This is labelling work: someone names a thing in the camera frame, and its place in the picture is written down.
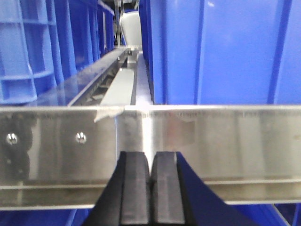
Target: torn tape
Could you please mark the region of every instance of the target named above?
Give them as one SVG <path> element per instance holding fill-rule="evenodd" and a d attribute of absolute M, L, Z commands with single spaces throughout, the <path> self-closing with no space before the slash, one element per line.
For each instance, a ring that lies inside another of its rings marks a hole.
<path fill-rule="evenodd" d="M 124 112 L 124 107 L 100 108 L 96 112 L 94 122 L 98 122 L 106 117 L 114 118 Z"/>

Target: bolt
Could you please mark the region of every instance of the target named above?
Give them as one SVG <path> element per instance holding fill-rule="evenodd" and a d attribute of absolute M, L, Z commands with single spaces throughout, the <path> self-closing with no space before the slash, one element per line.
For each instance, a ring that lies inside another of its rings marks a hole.
<path fill-rule="evenodd" d="M 83 132 L 77 133 L 76 134 L 76 141 L 77 143 L 83 145 L 87 141 L 87 137 Z"/>
<path fill-rule="evenodd" d="M 15 145 L 16 143 L 18 143 L 18 137 L 16 134 L 14 133 L 9 133 L 6 136 L 6 141 L 10 144 L 10 145 Z"/>

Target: blue plastic bin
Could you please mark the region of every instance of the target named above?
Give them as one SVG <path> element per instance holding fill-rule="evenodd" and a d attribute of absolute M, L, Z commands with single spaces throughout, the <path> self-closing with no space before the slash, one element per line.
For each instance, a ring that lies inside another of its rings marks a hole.
<path fill-rule="evenodd" d="M 301 102 L 300 0 L 143 3 L 156 104 Z"/>
<path fill-rule="evenodd" d="M 31 102 L 113 50 L 113 15 L 97 0 L 1 0 L 0 104 Z"/>
<path fill-rule="evenodd" d="M 0 104 L 33 101 L 60 80 L 53 26 L 52 1 L 0 1 Z"/>
<path fill-rule="evenodd" d="M 99 1 L 98 6 L 98 23 L 100 30 L 100 52 L 101 55 L 106 54 L 114 49 L 114 26 L 113 26 L 113 17 L 114 11 L 104 4 L 102 1 Z"/>
<path fill-rule="evenodd" d="M 0 211 L 3 226 L 81 226 L 89 210 Z"/>

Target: stainless steel rail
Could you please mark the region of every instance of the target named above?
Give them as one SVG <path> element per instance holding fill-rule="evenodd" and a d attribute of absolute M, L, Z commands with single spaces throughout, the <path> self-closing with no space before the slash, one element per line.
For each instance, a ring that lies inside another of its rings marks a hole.
<path fill-rule="evenodd" d="M 228 203 L 301 201 L 301 106 L 0 108 L 0 208 L 91 206 L 121 150 L 180 151 Z"/>

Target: black clamp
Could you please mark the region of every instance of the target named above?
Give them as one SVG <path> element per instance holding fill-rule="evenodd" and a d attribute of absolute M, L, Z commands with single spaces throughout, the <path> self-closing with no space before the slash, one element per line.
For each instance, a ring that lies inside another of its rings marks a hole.
<path fill-rule="evenodd" d="M 121 152 L 82 226 L 255 226 L 225 204 L 181 153 L 158 152 L 151 174 L 144 153 Z"/>

